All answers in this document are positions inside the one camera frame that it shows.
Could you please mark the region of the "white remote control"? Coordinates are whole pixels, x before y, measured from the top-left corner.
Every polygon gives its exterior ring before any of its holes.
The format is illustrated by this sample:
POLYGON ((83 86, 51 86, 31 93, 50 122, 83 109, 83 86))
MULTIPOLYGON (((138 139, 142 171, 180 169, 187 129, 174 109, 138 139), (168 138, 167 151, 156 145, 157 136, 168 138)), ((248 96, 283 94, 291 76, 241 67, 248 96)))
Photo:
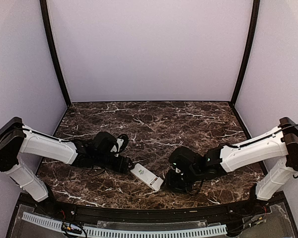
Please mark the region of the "white remote control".
POLYGON ((156 176, 154 173, 139 163, 135 164, 135 167, 130 170, 130 172, 154 191, 159 191, 163 184, 163 179, 156 176), (156 177, 158 177, 158 180, 153 184, 153 186, 151 186, 151 181, 156 177))

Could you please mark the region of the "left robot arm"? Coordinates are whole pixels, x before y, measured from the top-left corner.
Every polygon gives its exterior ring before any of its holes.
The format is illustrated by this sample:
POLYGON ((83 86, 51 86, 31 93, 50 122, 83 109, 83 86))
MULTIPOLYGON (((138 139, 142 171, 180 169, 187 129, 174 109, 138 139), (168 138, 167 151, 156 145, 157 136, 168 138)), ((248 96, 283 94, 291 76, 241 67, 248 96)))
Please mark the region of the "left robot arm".
POLYGON ((0 129, 0 172, 41 202, 41 209, 49 216, 56 216, 60 212, 59 203, 18 155, 33 154, 78 168, 98 166, 127 174, 135 167, 129 157, 121 155, 128 142, 126 134, 114 137, 108 132, 99 132, 89 140, 64 140, 35 131, 24 125, 21 118, 14 117, 0 129))

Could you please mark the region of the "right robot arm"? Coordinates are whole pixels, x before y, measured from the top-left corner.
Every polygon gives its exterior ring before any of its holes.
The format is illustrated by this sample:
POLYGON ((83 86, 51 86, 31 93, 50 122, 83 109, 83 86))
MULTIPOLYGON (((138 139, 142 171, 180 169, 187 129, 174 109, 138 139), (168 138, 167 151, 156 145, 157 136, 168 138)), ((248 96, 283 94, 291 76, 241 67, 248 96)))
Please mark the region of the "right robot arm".
POLYGON ((266 176, 255 184, 251 198, 243 210, 254 215, 290 178, 298 177, 298 123, 288 117, 270 131, 237 144, 223 144, 200 155, 181 146, 170 155, 172 168, 167 172, 162 188, 191 193, 193 184, 227 175, 241 167, 278 158, 266 176))

